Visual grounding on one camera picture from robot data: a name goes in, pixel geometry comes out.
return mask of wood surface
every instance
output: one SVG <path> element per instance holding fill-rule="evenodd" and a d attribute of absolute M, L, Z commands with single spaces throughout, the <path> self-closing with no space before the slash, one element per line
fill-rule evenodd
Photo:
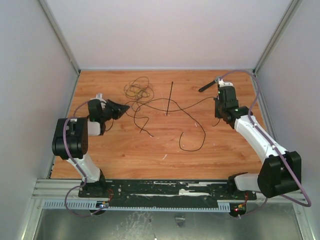
<path fill-rule="evenodd" d="M 153 137 L 135 126 L 134 119 L 127 115 L 115 120 L 110 131 L 103 136 L 90 136 L 88 153 L 93 162 L 110 179 L 226 179 L 230 175 L 249 172 L 258 173 L 261 162 L 247 141 L 222 120 L 214 126 L 215 103 L 213 98 L 186 109 L 205 130 L 205 141 L 201 146 L 204 132 L 195 120 L 182 111 L 172 101 L 166 115 L 171 83 L 173 82 L 171 99 L 181 108 L 193 105 L 206 97 L 217 96 L 217 85 L 204 92 L 198 89 L 211 82 L 216 76 L 221 76 L 224 70 L 175 70 L 175 71 L 82 71 L 76 87 L 70 109 L 73 115 L 77 106 L 94 98 L 97 93 L 103 93 L 104 99 L 110 99 L 119 104 L 129 101 L 124 93 L 124 87 L 135 79 L 146 76 L 154 91 L 154 98 L 159 99 L 141 106 L 136 113 L 137 118 L 149 117 L 144 129 Z M 245 73 L 233 73 L 225 81 L 231 81 L 236 90 L 240 106 L 250 106 L 255 98 L 251 78 Z M 133 116 L 132 109 L 127 113 Z M 253 113 L 262 126 L 263 120 L 258 107 Z M 77 117 L 86 117 L 88 107 L 84 105 L 76 113 Z M 146 118 L 136 119 L 142 127 Z M 74 167 L 56 158 L 51 178 L 74 178 L 80 175 Z"/>

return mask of gray floor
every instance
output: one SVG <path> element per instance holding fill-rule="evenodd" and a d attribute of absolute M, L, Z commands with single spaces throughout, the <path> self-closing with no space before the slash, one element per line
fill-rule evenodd
<path fill-rule="evenodd" d="M 251 204 L 249 209 L 256 208 Z M 87 214 L 81 210 L 77 213 Z M 291 204 L 267 204 L 235 219 L 228 213 L 186 212 L 178 227 L 175 212 L 107 211 L 79 218 L 66 210 L 43 210 L 36 240 L 301 240 Z"/>

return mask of white backdrop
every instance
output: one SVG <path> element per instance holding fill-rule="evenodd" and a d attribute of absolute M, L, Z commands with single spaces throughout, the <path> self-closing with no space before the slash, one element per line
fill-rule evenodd
<path fill-rule="evenodd" d="M 320 9 L 302 1 L 258 73 L 278 142 L 302 158 L 302 185 L 312 207 L 305 208 L 320 239 Z"/>
<path fill-rule="evenodd" d="M 81 69 L 252 69 L 290 0 L 47 0 Z"/>
<path fill-rule="evenodd" d="M 0 239 L 16 240 L 77 75 L 36 0 L 1 1 L 0 36 Z"/>

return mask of wooden table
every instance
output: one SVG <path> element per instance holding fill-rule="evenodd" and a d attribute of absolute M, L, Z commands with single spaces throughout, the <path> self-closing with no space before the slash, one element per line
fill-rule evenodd
<path fill-rule="evenodd" d="M 112 128 L 103 136 L 90 136 L 89 149 L 94 163 L 111 179 L 226 179 L 230 175 L 249 172 L 258 173 L 261 162 L 247 141 L 222 120 L 218 125 L 215 118 L 215 103 L 208 98 L 201 103 L 186 109 L 195 120 L 168 98 L 173 82 L 171 99 L 181 108 L 189 107 L 204 98 L 217 96 L 217 85 L 204 92 L 198 89 L 221 76 L 224 70 L 175 70 L 175 71 L 82 71 L 76 87 L 70 109 L 70 116 L 81 103 L 103 93 L 104 99 L 119 104 L 132 101 L 124 93 L 124 87 L 139 77 L 148 77 L 154 96 L 149 106 L 140 107 L 136 113 L 136 123 L 142 128 L 147 118 L 149 121 L 142 131 L 128 115 L 115 120 Z M 255 98 L 251 78 L 245 73 L 233 73 L 225 81 L 234 84 L 240 106 L 250 106 Z M 146 78 L 140 79 L 141 86 L 146 85 Z M 258 105 L 253 113 L 262 126 L 263 120 Z M 77 117 L 88 115 L 87 105 L 80 108 Z M 202 148 L 198 149 L 204 138 Z M 56 158 L 51 178 L 76 178 L 80 175 L 74 167 Z"/>

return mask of white wall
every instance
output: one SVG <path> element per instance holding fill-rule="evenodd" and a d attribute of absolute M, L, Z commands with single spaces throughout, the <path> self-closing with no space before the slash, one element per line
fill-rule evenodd
<path fill-rule="evenodd" d="M 0 36 L 0 239 L 14 240 L 76 73 L 36 0 L 1 1 Z"/>
<path fill-rule="evenodd" d="M 253 69 L 290 0 L 47 0 L 81 69 Z"/>
<path fill-rule="evenodd" d="M 259 72 L 278 141 L 302 157 L 307 209 L 320 239 L 320 1 L 302 1 Z"/>

